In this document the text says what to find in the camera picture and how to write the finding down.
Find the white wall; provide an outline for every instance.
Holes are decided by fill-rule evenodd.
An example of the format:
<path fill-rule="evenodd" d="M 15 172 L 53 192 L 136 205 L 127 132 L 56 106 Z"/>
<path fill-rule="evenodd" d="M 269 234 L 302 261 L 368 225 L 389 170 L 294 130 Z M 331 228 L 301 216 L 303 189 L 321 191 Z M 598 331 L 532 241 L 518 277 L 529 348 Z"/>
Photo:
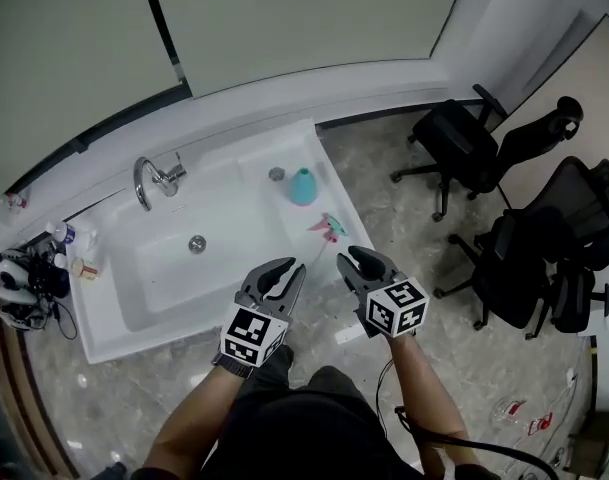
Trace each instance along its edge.
<path fill-rule="evenodd" d="M 160 0 L 203 96 L 325 66 L 428 59 L 455 0 Z"/>
<path fill-rule="evenodd" d="M 431 60 L 305 71 L 162 109 L 103 137 L 33 183 L 29 209 L 14 218 L 9 240 L 18 233 L 31 238 L 47 218 L 67 217 L 116 190 L 132 190 L 131 168 L 141 154 L 154 158 L 197 140 L 225 141 L 303 117 L 321 122 L 472 98 L 475 82 L 500 96 L 515 87 L 521 91 L 554 44 L 544 41 L 528 66 L 516 69 L 524 52 L 550 37 L 543 31 L 557 27 L 557 37 L 564 34 L 565 20 L 552 12 L 562 1 L 569 0 L 458 0 Z M 598 2 L 574 0 L 574 5 L 598 12 Z"/>
<path fill-rule="evenodd" d="M 0 192 L 177 85 L 147 0 L 0 0 Z"/>

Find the small bottle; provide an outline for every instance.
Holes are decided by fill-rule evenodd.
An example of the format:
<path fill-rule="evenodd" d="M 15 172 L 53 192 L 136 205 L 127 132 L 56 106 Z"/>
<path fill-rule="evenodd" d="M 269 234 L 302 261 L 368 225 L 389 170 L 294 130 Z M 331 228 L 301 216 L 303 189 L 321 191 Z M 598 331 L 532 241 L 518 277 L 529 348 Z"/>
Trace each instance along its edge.
<path fill-rule="evenodd" d="M 22 196 L 20 196 L 19 194 L 12 194 L 10 192 L 6 193 L 6 200 L 4 200 L 3 203 L 8 208 L 26 208 L 26 206 L 28 205 L 28 201 Z"/>
<path fill-rule="evenodd" d="M 64 254 L 60 254 L 58 252 L 53 257 L 53 265 L 57 268 L 61 268 L 62 270 L 68 271 L 68 262 L 66 261 L 66 256 Z"/>
<path fill-rule="evenodd" d="M 310 169 L 302 167 L 291 178 L 290 198 L 298 206 L 308 206 L 315 201 L 317 183 Z"/>
<path fill-rule="evenodd" d="M 66 222 L 47 222 L 46 232 L 53 235 L 53 238 L 63 244 L 72 244 L 75 240 L 75 229 Z"/>

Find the black shirt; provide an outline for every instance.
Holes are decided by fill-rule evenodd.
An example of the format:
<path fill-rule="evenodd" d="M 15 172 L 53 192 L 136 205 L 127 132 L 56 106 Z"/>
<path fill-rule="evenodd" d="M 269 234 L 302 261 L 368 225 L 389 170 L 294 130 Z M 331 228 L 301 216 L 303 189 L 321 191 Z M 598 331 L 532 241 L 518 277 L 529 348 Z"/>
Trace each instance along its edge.
<path fill-rule="evenodd" d="M 361 400 L 291 391 L 258 393 L 240 402 L 198 478 L 423 477 L 397 455 L 375 413 Z M 492 477 L 479 466 L 456 468 L 458 480 Z M 175 477 L 149 468 L 139 470 L 132 478 Z"/>

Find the chair base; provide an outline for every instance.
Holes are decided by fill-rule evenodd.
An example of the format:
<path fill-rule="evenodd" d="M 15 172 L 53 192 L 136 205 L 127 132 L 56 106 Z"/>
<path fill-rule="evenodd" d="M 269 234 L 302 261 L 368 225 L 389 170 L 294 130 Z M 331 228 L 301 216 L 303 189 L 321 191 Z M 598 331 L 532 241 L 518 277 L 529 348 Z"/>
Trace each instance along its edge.
<path fill-rule="evenodd" d="M 467 279 L 461 284 L 458 284 L 455 288 L 451 288 L 450 290 L 442 290 L 441 288 L 435 288 L 433 290 L 433 297 L 436 299 L 443 299 L 444 297 L 448 297 L 449 295 L 453 295 L 454 293 L 461 292 L 466 288 L 470 288 L 473 286 L 473 280 Z"/>
<path fill-rule="evenodd" d="M 473 324 L 473 329 L 476 331 L 481 331 L 484 329 L 484 327 L 488 325 L 489 313 L 489 309 L 486 306 L 482 306 L 482 319 Z"/>
<path fill-rule="evenodd" d="M 414 142 L 415 138 L 413 135 L 411 135 L 408 140 L 409 142 Z M 393 171 L 391 174 L 389 174 L 389 178 L 393 183 L 399 183 L 405 176 L 413 176 L 415 174 L 429 174 L 434 172 L 440 173 L 442 175 L 442 181 L 439 185 L 442 193 L 442 207 L 439 211 L 433 213 L 433 215 L 431 215 L 431 218 L 433 219 L 433 222 L 440 222 L 448 211 L 448 195 L 450 192 L 451 177 L 441 172 L 437 164 L 421 165 L 419 167 L 411 167 L 410 169 L 400 169 L 399 171 Z"/>

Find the toiletry item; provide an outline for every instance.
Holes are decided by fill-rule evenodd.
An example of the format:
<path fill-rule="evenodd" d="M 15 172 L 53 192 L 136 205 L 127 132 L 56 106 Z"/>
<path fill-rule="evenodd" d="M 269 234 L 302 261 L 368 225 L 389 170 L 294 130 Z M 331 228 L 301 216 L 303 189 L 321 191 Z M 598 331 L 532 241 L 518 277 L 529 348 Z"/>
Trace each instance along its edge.
<path fill-rule="evenodd" d="M 299 206 L 307 206 L 317 198 L 315 176 L 306 167 L 298 169 L 291 178 L 290 199 Z"/>
<path fill-rule="evenodd" d="M 281 167 L 273 167 L 268 171 L 268 177 L 273 181 L 282 181 L 285 175 L 286 171 Z"/>
<path fill-rule="evenodd" d="M 66 256 L 64 254 L 60 254 L 59 252 L 53 257 L 53 265 L 55 265 L 57 268 L 61 268 L 62 270 L 68 270 Z"/>
<path fill-rule="evenodd" d="M 89 260 L 75 258 L 71 263 L 71 274 L 80 279 L 92 281 L 100 275 L 99 270 Z"/>
<path fill-rule="evenodd" d="M 339 221 L 329 213 L 323 213 L 322 220 L 308 228 L 309 231 L 318 231 L 320 229 L 326 229 L 324 239 L 327 242 L 337 243 L 340 236 L 347 236 Z"/>
<path fill-rule="evenodd" d="M 6 193 L 6 201 L 4 201 L 8 208 L 26 208 L 28 201 L 19 194 L 12 194 L 11 192 Z"/>
<path fill-rule="evenodd" d="M 26 306 L 37 304 L 37 297 L 26 288 L 11 290 L 5 286 L 0 286 L 0 300 Z"/>
<path fill-rule="evenodd" d="M 75 229 L 66 222 L 47 222 L 46 232 L 53 235 L 53 238 L 64 244 L 72 244 L 75 241 Z"/>

